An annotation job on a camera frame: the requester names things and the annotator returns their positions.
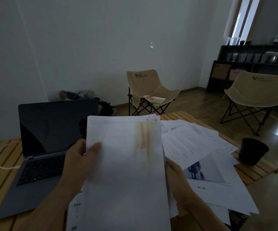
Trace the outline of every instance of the laptop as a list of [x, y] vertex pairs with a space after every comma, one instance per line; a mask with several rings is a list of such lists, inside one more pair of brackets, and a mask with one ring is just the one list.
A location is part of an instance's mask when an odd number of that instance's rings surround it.
[[36, 208], [60, 180], [65, 152], [86, 138], [96, 99], [18, 106], [24, 160], [1, 206], [0, 219]]

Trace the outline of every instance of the black cup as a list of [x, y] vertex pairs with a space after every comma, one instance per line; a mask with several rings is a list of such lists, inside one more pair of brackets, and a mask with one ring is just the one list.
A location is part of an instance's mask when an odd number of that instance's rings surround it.
[[239, 151], [239, 160], [246, 165], [255, 165], [269, 151], [269, 147], [259, 140], [244, 138]]

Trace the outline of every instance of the paper clip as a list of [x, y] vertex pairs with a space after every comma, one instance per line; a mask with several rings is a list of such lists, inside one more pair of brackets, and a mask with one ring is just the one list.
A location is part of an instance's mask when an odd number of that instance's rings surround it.
[[150, 113], [150, 115], [148, 116], [148, 119], [147, 121], [151, 120], [152, 123], [154, 124], [155, 123], [155, 116], [156, 114], [154, 114], [153, 112]]

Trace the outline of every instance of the coffee stain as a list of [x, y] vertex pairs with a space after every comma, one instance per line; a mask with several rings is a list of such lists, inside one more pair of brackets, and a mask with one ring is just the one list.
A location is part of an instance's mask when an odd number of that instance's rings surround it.
[[154, 125], [151, 121], [137, 122], [136, 133], [135, 133], [135, 144], [134, 144], [134, 157], [137, 157], [139, 149], [146, 149], [146, 163], [147, 167], [150, 167], [151, 160], [153, 158], [152, 152], [152, 136], [154, 134]]

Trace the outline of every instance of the chair frame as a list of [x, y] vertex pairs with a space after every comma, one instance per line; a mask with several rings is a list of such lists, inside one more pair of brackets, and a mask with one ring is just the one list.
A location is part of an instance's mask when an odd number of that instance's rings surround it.
[[[128, 116], [130, 116], [130, 102], [133, 102], [133, 95], [130, 94], [130, 87], [128, 87]], [[169, 103], [166, 103], [164, 105], [159, 105], [159, 108], [155, 108], [153, 103], [149, 102], [147, 99], [144, 99], [144, 101], [142, 101], [141, 103], [139, 103], [139, 106], [138, 108], [135, 108], [135, 111], [134, 113], [132, 114], [132, 116], [140, 116], [140, 113], [143, 111], [143, 110], [146, 110], [148, 111], [149, 113], [152, 113], [152, 112], [157, 112], [159, 115], [162, 115], [162, 114], [165, 114], [164, 111], [166, 110], [166, 108], [169, 106], [169, 104], [171, 103], [171, 101]]]
[[[252, 130], [253, 134], [254, 134], [255, 136], [259, 136], [259, 131], [260, 131], [261, 127], [265, 124], [266, 119], [268, 118], [268, 116], [270, 115], [271, 111], [273, 110], [273, 107], [266, 107], [266, 108], [262, 108], [262, 109], [260, 109], [260, 110], [257, 110], [257, 111], [254, 111], [254, 112], [253, 112], [251, 109], [254, 108], [254, 107], [246, 106], [246, 107], [247, 107], [246, 109], [240, 110], [240, 109], [237, 107], [237, 105], [236, 105], [236, 103], [235, 103], [234, 101], [232, 101], [230, 98], [229, 98], [229, 101], [230, 101], [229, 107], [227, 108], [227, 110], [226, 110], [226, 112], [225, 112], [223, 118], [221, 119], [220, 124], [223, 124], [223, 123], [226, 123], [226, 122], [230, 122], [230, 121], [233, 121], [233, 120], [236, 120], [236, 119], [239, 119], [239, 118], [243, 118], [243, 119], [245, 120], [245, 122], [247, 123], [247, 125], [249, 126], [249, 128]], [[237, 112], [232, 113], [233, 107], [235, 107], [235, 108], [237, 109]], [[246, 111], [246, 110], [249, 110], [250, 113], [245, 114], [245, 115], [242, 114], [242, 112], [243, 112], [243, 111]], [[266, 113], [265, 113], [265, 115], [264, 115], [264, 117], [263, 117], [263, 120], [260, 121], [254, 114], [255, 114], [255, 113], [258, 113], [258, 112], [263, 112], [263, 111], [265, 111], [265, 110], [267, 110], [267, 111], [266, 111]], [[240, 116], [240, 117], [236, 117], [236, 118], [232, 118], [232, 119], [230, 119], [230, 120], [223, 121], [227, 113], [228, 113], [228, 116], [232, 116], [233, 114], [236, 114], [236, 113], [239, 113], [241, 116]], [[259, 123], [259, 128], [258, 128], [256, 131], [254, 131], [254, 129], [250, 126], [250, 124], [249, 124], [249, 123], [247, 122], [247, 120], [245, 119], [245, 117], [246, 117], [246, 116], [249, 116], [249, 115], [253, 115], [254, 118], [255, 118], [255, 119], [257, 120], [257, 122]]]

